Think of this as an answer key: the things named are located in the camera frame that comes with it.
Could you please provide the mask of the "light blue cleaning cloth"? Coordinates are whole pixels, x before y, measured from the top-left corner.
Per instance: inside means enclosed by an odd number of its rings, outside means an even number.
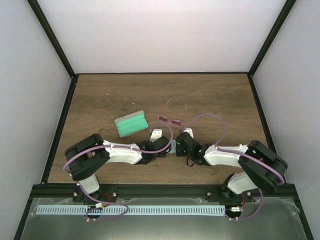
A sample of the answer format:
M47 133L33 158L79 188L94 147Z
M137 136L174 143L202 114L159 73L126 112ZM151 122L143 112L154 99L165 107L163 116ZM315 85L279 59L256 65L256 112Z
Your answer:
M171 153L176 153L176 146L177 146L177 143L176 143L176 141L175 140L172 140L172 142L171 142L171 149L170 149L170 151L169 151L169 153L171 154Z

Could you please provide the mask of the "grey glasses case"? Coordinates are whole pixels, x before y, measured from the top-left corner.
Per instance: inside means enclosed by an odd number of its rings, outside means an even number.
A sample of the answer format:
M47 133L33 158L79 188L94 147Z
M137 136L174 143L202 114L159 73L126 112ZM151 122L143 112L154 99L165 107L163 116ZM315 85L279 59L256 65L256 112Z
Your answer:
M121 138L135 134L149 127L143 110L119 117L114 120Z

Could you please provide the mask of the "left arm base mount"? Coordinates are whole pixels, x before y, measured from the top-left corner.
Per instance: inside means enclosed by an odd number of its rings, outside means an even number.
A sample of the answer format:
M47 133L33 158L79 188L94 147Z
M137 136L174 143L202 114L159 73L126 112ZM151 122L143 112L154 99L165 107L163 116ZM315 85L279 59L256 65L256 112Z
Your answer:
M73 197L74 203L91 204L93 200L88 198L79 186L75 187L76 196ZM91 193L90 196L103 202L115 203L117 200L118 188L115 185L101 184L98 191Z

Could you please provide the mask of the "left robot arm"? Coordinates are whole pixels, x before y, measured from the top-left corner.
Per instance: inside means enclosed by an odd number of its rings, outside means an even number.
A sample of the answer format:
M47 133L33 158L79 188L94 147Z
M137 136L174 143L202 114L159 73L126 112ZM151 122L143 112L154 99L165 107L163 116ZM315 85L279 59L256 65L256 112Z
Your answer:
M89 201L97 202L102 189L96 171L106 163L147 165L156 158L164 158L171 150L171 141L165 136L132 144L116 144L103 140L100 134L92 134L65 151L63 170L84 189Z

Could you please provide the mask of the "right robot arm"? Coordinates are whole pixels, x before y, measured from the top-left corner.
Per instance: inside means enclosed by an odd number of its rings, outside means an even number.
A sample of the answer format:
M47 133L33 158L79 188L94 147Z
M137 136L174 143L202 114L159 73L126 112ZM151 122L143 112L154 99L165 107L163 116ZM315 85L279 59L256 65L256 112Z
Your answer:
M240 173L231 174L222 188L223 198L229 202L254 189L273 194L279 185L285 183L288 164L258 140L229 147L210 143L201 145L185 131L175 141L176 155L187 157L196 165L224 165L242 169Z

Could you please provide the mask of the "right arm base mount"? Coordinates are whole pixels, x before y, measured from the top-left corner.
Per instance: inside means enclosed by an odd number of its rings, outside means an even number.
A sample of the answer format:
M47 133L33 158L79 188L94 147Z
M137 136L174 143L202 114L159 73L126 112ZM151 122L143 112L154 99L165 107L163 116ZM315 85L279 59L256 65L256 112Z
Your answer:
M243 194L236 194L232 192L226 185L213 184L205 188L206 200L212 203L228 204L241 203L243 200L251 200Z

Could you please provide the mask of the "pink sunglasses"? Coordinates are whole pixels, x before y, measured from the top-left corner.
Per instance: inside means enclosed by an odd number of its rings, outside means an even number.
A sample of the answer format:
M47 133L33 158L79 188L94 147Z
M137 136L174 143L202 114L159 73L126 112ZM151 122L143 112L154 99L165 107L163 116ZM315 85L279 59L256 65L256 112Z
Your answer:
M171 99L168 99L166 104L162 107L162 109L159 111L157 115L157 119L161 122L171 124L176 127L183 127L187 118L187 104L184 104L184 115L183 117L178 117L175 114L174 115L168 115L165 113L166 108L168 107L169 103L171 102Z

